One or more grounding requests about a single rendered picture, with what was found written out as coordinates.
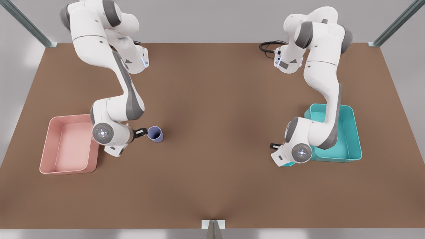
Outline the purple cup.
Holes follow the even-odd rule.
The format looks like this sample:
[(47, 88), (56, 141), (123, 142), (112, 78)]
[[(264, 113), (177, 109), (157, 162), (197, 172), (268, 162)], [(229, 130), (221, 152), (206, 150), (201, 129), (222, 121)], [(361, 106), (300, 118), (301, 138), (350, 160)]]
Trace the purple cup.
[(152, 126), (148, 129), (148, 138), (156, 143), (161, 143), (163, 141), (163, 133), (160, 127)]

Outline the pink box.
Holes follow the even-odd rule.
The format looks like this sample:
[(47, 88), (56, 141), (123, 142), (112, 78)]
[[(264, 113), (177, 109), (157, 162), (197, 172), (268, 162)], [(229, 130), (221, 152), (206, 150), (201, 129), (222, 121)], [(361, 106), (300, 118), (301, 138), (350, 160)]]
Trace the pink box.
[(91, 173), (97, 168), (99, 144), (93, 139), (90, 115), (50, 120), (39, 171), (48, 175)]

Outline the teal box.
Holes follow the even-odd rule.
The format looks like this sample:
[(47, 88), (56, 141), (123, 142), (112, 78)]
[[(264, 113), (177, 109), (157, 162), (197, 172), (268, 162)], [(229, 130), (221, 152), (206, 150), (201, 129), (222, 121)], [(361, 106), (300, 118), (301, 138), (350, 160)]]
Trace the teal box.
[(352, 162), (362, 158), (354, 111), (350, 106), (341, 105), (338, 121), (338, 139), (330, 149), (312, 148), (313, 161)]

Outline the silver frame post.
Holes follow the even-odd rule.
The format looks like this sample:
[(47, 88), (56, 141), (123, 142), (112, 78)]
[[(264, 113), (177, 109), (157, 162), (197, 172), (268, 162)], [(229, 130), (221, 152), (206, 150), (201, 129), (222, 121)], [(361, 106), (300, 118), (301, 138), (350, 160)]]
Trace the silver frame post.
[(0, 5), (9, 12), (29, 33), (32, 34), (44, 47), (57, 47), (57, 42), (50, 41), (35, 24), (30, 21), (11, 0), (0, 0)]
[(401, 26), (403, 26), (422, 6), (425, 0), (414, 0), (403, 12), (381, 33), (373, 42), (367, 42), (369, 47), (381, 47)]
[(225, 229), (225, 220), (202, 220), (201, 229), (207, 229), (206, 239), (223, 239), (221, 229)]

